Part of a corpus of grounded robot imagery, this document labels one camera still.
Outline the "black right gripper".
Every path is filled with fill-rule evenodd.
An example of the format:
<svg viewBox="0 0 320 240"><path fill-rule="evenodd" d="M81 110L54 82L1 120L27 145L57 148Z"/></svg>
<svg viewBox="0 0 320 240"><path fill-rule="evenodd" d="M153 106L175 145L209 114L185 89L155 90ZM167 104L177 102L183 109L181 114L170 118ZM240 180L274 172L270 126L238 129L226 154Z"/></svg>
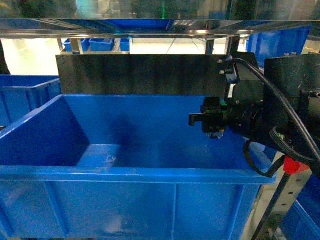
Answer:
<svg viewBox="0 0 320 240"><path fill-rule="evenodd" d="M264 84L246 66L227 62L232 59L242 59L259 68L256 55L252 52L233 52L227 58L217 61L219 73L224 74L227 81L224 99L228 105L228 126L236 134L251 140L261 140L264 135L262 126ZM205 120L206 115L203 113L193 113L188 116L189 126Z"/></svg>

